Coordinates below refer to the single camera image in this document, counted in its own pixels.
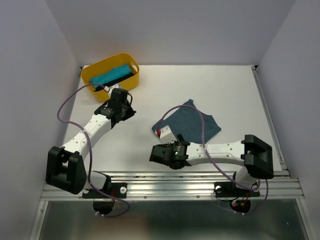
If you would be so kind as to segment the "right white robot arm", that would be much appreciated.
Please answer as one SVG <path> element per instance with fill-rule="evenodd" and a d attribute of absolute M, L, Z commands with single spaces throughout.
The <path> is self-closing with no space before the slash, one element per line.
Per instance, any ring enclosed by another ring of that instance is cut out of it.
<path fill-rule="evenodd" d="M 230 180 L 231 192 L 242 195 L 258 180 L 274 178 L 273 148 L 252 134 L 243 140 L 222 144 L 200 144 L 187 141 L 157 144 L 149 161 L 173 170 L 203 164 L 214 167 Z"/>

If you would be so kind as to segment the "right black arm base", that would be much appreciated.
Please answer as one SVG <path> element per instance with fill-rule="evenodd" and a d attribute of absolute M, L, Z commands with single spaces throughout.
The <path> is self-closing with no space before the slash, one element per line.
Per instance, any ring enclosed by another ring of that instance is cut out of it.
<path fill-rule="evenodd" d="M 249 174 L 240 175 L 235 172 L 232 176 L 233 180 L 240 182 L 247 188 L 256 188 L 260 186 L 260 180 L 251 177 Z M 259 197 L 259 190 L 248 190 L 240 187 L 232 181 L 218 181 L 213 185 L 213 195 L 216 198 L 236 199 L 240 197 Z"/>

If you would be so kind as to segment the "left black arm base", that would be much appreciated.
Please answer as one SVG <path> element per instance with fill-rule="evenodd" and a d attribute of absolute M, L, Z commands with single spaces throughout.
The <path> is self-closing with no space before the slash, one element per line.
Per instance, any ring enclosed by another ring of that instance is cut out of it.
<path fill-rule="evenodd" d="M 103 194 L 96 191 L 87 181 L 82 190 L 82 198 L 108 199 L 106 195 L 118 199 L 127 198 L 128 184 L 126 182 L 112 182 L 111 176 L 99 171 L 91 172 L 90 179 L 93 185 Z"/>

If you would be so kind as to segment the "dark blue-grey t shirt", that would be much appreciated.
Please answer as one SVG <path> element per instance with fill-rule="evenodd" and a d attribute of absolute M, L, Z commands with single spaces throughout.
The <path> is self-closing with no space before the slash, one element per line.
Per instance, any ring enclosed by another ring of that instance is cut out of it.
<path fill-rule="evenodd" d="M 178 108 L 162 122 L 156 122 L 151 128 L 152 131 L 155 132 L 158 127 L 169 126 L 175 136 L 181 134 L 185 141 L 201 144 L 202 138 L 208 142 L 222 130 L 212 115 L 202 112 L 203 120 L 201 120 L 199 113 L 194 110 L 196 106 L 192 99 L 187 100 L 183 105 L 184 107 Z"/>

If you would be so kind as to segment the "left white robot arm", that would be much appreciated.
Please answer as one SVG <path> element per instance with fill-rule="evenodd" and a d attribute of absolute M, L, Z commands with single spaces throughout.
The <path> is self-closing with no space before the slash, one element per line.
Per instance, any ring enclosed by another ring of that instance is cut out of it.
<path fill-rule="evenodd" d="M 108 175 L 92 172 L 85 167 L 93 162 L 94 145 L 119 122 L 135 115 L 132 108 L 132 95 L 125 89 L 114 88 L 110 98 L 99 106 L 85 126 L 62 146 L 53 146 L 47 155 L 45 182 L 71 194 L 83 190 L 94 190 L 100 197 L 111 193 L 111 180 Z"/>

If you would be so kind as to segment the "yellow plastic basket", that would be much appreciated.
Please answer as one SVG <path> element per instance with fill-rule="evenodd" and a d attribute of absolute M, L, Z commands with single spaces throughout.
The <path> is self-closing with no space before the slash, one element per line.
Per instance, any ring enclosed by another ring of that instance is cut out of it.
<path fill-rule="evenodd" d="M 98 102 L 108 100 L 109 94 L 105 87 L 111 88 L 119 84 L 129 91 L 137 87 L 140 81 L 140 68 L 128 53 L 119 53 L 85 67 L 81 78 Z"/>

